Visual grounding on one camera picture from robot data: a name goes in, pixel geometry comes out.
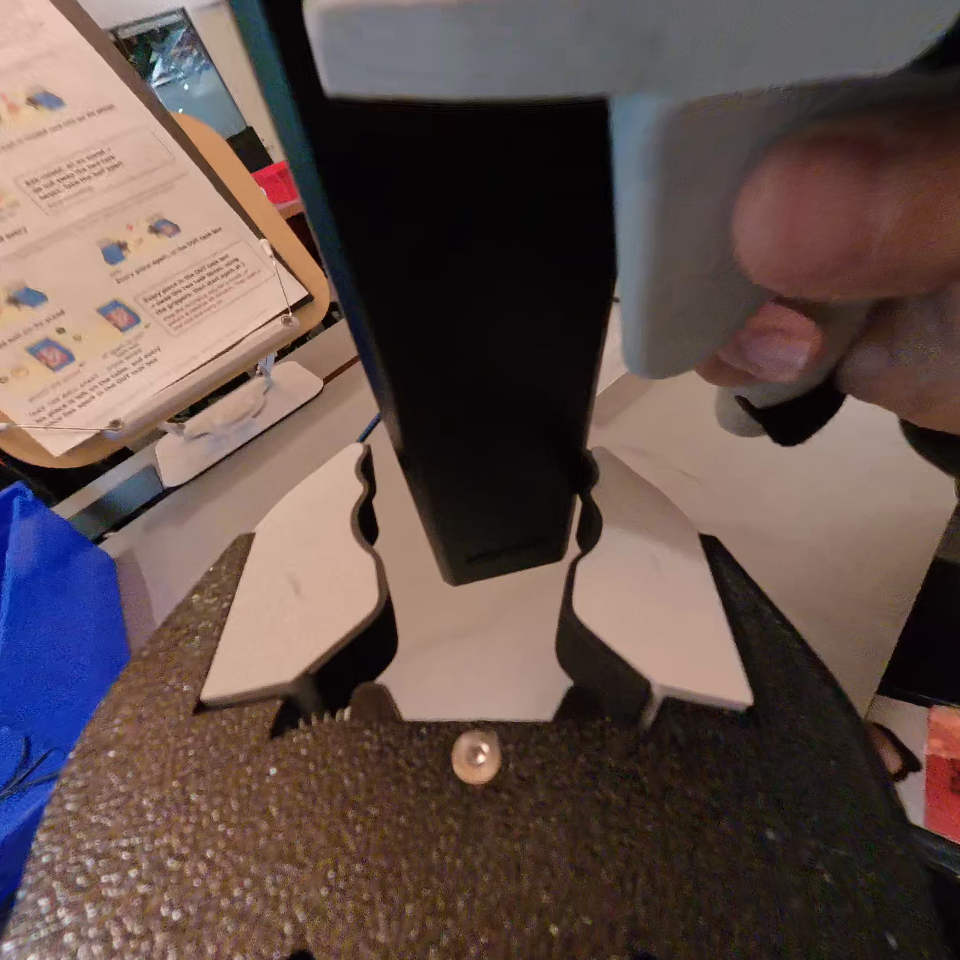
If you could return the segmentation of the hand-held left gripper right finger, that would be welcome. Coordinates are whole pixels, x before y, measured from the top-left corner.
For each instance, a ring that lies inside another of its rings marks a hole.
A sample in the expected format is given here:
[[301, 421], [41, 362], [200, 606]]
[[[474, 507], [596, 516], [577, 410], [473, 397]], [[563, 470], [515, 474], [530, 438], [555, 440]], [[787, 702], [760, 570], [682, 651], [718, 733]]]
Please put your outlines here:
[[656, 714], [668, 699], [749, 710], [753, 691], [692, 521], [605, 447], [586, 467], [556, 635], [563, 672], [604, 714]]

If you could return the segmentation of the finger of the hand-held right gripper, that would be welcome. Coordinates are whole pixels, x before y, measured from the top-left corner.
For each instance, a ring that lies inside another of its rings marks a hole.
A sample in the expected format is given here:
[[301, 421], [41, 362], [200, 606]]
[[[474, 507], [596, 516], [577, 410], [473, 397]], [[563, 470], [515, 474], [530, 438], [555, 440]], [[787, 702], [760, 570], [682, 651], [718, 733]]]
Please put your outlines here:
[[958, 20], [951, 1], [313, 1], [324, 91], [495, 102], [669, 100], [892, 74]]

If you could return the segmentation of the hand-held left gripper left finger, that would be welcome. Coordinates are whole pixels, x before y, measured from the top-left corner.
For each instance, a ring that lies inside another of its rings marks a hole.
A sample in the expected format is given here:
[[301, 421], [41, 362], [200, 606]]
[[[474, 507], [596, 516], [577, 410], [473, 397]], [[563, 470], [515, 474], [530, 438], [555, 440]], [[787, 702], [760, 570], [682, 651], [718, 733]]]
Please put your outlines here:
[[199, 705], [270, 699], [327, 710], [319, 671], [386, 612], [373, 454], [354, 441], [292, 487], [256, 524], [204, 678]]

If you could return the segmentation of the black power bank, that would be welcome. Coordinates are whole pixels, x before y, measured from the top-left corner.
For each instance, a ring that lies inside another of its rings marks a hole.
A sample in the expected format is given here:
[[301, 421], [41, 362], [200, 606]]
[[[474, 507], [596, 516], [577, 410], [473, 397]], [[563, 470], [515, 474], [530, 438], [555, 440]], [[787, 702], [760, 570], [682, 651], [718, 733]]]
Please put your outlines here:
[[303, 2], [229, 2], [441, 576], [558, 562], [615, 293], [603, 100], [331, 96]]

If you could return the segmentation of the white desk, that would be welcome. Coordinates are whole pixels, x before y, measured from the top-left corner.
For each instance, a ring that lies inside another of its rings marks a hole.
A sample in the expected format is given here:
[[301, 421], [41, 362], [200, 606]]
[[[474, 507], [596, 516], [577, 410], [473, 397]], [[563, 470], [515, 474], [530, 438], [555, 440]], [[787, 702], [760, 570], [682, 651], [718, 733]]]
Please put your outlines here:
[[[609, 450], [718, 538], [865, 714], [954, 512], [954, 484], [896, 419], [848, 400], [808, 443], [783, 449], [718, 426], [696, 375], [626, 372], [611, 316], [589, 444]], [[125, 525], [114, 558], [137, 650], [228, 545], [353, 442], [376, 402], [340, 321], [290, 354], [320, 395]], [[570, 685], [554, 653], [567, 565], [446, 584], [383, 426], [369, 438], [378, 550], [398, 653], [382, 683], [406, 719], [548, 719]]]

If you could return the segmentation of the person's right hand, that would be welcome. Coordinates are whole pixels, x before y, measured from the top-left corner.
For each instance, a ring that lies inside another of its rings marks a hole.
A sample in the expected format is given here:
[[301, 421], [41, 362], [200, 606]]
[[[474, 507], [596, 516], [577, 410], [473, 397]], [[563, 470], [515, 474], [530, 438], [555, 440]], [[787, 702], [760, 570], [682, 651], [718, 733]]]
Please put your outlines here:
[[793, 383], [823, 353], [805, 309], [865, 302], [838, 389], [958, 435], [958, 94], [788, 135], [747, 176], [731, 229], [744, 272], [775, 297], [698, 367], [702, 379]]

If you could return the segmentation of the blue plastic bin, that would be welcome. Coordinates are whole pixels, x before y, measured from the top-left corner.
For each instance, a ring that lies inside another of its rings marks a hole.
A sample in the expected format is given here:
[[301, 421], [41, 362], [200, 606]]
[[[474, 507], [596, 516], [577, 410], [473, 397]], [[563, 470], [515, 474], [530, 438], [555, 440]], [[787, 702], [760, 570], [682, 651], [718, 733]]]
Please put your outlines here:
[[130, 659], [114, 560], [22, 483], [1, 493], [1, 906], [79, 737]]

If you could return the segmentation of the red plastic bin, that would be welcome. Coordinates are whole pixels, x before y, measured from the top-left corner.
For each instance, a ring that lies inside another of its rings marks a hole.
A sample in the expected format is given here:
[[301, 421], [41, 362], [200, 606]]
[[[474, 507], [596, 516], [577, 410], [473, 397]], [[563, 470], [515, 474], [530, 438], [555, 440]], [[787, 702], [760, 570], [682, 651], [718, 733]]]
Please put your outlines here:
[[262, 167], [251, 172], [251, 175], [275, 207], [286, 208], [301, 201], [300, 191], [286, 161]]

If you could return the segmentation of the orange red box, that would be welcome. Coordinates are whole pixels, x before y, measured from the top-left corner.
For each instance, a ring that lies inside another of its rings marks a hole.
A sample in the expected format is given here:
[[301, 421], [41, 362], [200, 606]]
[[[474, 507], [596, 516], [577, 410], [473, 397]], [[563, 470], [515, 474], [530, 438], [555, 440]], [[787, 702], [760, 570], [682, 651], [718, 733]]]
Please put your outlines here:
[[959, 709], [933, 706], [928, 714], [924, 765], [925, 827], [959, 843]]

